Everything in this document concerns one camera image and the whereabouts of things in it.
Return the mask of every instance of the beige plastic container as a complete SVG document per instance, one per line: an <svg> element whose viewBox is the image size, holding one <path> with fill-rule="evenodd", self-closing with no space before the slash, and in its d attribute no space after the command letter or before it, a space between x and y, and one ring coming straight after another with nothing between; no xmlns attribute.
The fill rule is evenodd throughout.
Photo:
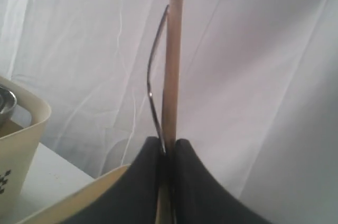
<svg viewBox="0 0 338 224"><path fill-rule="evenodd" d="M29 216L18 224L56 224L66 220L97 200L125 173L128 167L129 165L124 165L110 171L80 191L51 207Z"/></svg>
<svg viewBox="0 0 338 224"><path fill-rule="evenodd" d="M7 213L18 198L33 156L51 115L50 106L17 84L0 77L0 84L17 97L17 105L29 111L31 123L22 128L8 121L0 128L0 216Z"/></svg>

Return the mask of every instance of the white surface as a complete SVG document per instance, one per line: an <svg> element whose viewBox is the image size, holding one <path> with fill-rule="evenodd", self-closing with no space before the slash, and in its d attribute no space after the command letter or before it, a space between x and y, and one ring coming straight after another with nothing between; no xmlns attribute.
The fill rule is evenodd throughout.
<svg viewBox="0 0 338 224"><path fill-rule="evenodd" d="M51 104L42 142L91 176L155 135L146 63L167 1L0 0L0 73ZM277 224L338 223L337 8L184 0L177 135Z"/></svg>
<svg viewBox="0 0 338 224"><path fill-rule="evenodd" d="M77 167L44 145L36 150L15 208L0 224L14 224L45 207L62 200L93 181Z"/></svg>

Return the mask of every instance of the wrinkled white cloth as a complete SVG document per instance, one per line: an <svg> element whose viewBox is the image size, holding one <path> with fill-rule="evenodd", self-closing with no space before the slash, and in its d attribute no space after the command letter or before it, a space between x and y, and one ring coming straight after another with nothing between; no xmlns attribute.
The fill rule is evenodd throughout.
<svg viewBox="0 0 338 224"><path fill-rule="evenodd" d="M156 135L167 2L0 0L1 75L50 103L42 142L91 176ZM184 0L177 136L275 223L338 223L337 18L338 0Z"/></svg>

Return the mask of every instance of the metal bowl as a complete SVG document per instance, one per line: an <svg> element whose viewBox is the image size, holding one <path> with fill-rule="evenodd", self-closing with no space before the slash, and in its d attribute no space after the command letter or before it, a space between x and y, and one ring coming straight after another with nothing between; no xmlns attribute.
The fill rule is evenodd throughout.
<svg viewBox="0 0 338 224"><path fill-rule="evenodd" d="M16 104L17 100L13 92L0 85L0 128L11 118Z"/></svg>

